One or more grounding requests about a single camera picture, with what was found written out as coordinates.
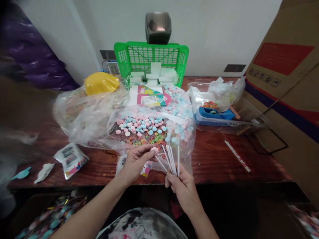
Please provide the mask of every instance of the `wooden table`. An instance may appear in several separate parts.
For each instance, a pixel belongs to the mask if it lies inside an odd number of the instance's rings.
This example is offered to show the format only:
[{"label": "wooden table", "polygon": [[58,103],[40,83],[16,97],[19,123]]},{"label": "wooden table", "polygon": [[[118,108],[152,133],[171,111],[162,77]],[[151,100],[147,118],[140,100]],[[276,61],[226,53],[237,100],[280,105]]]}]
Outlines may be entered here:
[{"label": "wooden table", "polygon": [[[185,77],[182,88],[187,90],[187,83],[195,79],[206,81],[215,77]],[[10,188],[106,185],[114,178],[118,160],[115,151],[104,152],[101,149],[80,146],[90,161],[69,180],[65,180],[62,165],[53,158],[53,155],[68,144],[68,137],[52,118],[43,122],[38,132],[40,134],[35,146],[43,151],[43,156],[33,164],[20,166],[18,170],[32,166],[30,174],[25,179],[13,180],[9,184]],[[250,173],[243,168],[224,140],[227,140],[241,156],[251,169]],[[34,184],[44,163],[55,163],[55,166],[43,182]],[[273,156],[257,153],[244,136],[230,134],[197,130],[192,166],[196,184],[292,180]],[[147,178],[139,176],[134,184],[163,184],[164,179],[164,173],[152,170]]]}]

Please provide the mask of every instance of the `brown cardboard box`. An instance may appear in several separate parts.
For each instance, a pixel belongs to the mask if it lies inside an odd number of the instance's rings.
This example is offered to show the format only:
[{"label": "brown cardboard box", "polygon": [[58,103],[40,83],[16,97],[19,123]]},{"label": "brown cardboard box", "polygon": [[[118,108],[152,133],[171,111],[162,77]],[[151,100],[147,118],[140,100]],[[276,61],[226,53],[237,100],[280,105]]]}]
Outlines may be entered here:
[{"label": "brown cardboard box", "polygon": [[[247,69],[244,96],[288,147],[273,153],[319,208],[319,1],[283,0]],[[269,151],[285,145],[256,133]]]}]

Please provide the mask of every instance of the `white wall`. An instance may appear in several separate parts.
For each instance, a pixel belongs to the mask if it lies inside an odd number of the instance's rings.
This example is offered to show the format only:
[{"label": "white wall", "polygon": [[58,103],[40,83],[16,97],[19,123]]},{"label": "white wall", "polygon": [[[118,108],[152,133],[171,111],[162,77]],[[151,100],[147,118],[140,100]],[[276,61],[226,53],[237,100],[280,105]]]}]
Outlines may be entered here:
[{"label": "white wall", "polygon": [[82,85],[88,75],[100,70],[94,46],[77,18],[72,0],[20,0],[17,3],[77,83]]},{"label": "white wall", "polygon": [[167,11],[170,42],[189,47],[188,76],[242,76],[227,64],[249,64],[281,0],[73,0],[95,51],[115,42],[146,41],[145,14]]},{"label": "white wall", "polygon": [[82,83],[101,69],[99,50],[115,42],[146,41],[145,14],[167,11],[170,42],[189,47],[185,75],[242,76],[227,64],[248,65],[281,0],[20,0],[73,78]]}]

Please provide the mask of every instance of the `clear plastic container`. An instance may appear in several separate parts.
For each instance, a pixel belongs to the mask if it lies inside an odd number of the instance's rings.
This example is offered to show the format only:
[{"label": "clear plastic container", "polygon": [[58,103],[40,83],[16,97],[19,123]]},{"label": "clear plastic container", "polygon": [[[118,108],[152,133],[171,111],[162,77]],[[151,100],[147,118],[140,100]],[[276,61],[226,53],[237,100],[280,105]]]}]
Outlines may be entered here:
[{"label": "clear plastic container", "polygon": [[193,105],[197,122],[196,128],[198,130],[242,135],[249,134],[260,128],[269,127],[269,120],[244,97],[241,97],[236,104],[232,105],[240,115],[241,120],[222,120],[201,116],[199,107],[204,102],[212,100],[210,94],[207,92],[208,87],[209,83],[188,83],[190,100]]}]

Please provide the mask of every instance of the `small cardboard box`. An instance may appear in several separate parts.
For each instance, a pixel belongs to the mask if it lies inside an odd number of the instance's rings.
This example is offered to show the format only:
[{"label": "small cardboard box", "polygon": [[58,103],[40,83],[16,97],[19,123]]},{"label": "small cardboard box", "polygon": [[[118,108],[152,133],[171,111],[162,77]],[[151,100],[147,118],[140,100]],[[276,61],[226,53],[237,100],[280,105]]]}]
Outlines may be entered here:
[{"label": "small cardboard box", "polygon": [[[246,97],[288,147],[273,155],[319,208],[319,0],[283,0],[246,71]],[[256,133],[269,151],[278,138]]]}]

